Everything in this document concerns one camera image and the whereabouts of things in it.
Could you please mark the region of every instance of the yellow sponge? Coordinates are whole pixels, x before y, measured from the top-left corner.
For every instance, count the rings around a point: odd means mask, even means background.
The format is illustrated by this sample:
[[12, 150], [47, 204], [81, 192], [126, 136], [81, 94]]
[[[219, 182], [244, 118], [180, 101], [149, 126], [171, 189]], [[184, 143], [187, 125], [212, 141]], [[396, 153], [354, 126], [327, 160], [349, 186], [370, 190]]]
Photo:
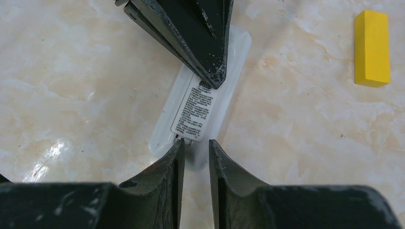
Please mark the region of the yellow sponge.
[[365, 10], [354, 19], [354, 82], [370, 87], [390, 83], [388, 16]]

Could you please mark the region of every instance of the marble table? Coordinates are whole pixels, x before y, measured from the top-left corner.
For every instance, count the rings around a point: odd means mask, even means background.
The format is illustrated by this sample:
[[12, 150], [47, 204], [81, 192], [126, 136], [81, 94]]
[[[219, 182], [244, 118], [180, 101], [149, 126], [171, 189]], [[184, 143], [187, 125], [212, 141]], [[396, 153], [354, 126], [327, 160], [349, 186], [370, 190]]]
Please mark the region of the marble table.
[[[353, 19], [389, 15], [391, 79], [353, 82]], [[267, 183], [364, 184], [405, 225], [405, 2], [235, 0], [253, 44], [219, 142]], [[112, 0], [0, 4], [0, 173], [119, 183], [157, 160], [148, 140], [181, 62]], [[187, 170], [181, 228], [213, 228], [208, 169]]]

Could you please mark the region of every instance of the beige marble countertop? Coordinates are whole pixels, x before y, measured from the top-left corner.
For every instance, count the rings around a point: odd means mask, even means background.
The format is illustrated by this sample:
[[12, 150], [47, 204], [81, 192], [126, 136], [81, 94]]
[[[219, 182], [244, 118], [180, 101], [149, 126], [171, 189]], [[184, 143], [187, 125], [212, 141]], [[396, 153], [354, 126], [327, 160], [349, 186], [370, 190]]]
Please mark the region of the beige marble countertop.
[[[389, 15], [392, 83], [353, 82], [353, 19]], [[365, 184], [405, 225], [405, 1], [235, 0], [253, 44], [219, 142], [270, 184]], [[181, 62], [112, 0], [0, 4], [0, 172], [128, 179]], [[186, 171], [181, 228], [212, 228], [208, 169]]]

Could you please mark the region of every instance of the black plastic part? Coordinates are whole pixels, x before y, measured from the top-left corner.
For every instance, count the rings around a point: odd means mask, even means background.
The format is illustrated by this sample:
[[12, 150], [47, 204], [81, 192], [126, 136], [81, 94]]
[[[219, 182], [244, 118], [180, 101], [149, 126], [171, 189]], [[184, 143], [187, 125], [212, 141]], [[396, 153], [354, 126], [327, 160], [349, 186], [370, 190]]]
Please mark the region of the black plastic part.
[[387, 201], [366, 186], [270, 186], [210, 141], [216, 229], [399, 229]]
[[233, 0], [130, 0], [124, 12], [218, 89], [226, 79], [232, 7]]
[[111, 183], [0, 184], [0, 228], [154, 228], [180, 224], [184, 140], [117, 187]]

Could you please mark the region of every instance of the white power strip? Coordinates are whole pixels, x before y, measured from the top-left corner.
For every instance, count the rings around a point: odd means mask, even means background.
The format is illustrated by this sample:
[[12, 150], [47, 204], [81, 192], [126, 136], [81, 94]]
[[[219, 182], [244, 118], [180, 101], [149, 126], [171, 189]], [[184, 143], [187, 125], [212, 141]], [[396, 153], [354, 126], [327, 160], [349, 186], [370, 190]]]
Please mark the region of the white power strip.
[[226, 80], [218, 90], [207, 87], [183, 64], [149, 140], [162, 157], [177, 139], [186, 140], [187, 167], [200, 170], [208, 161], [208, 141], [217, 139], [252, 44], [249, 33], [231, 26]]

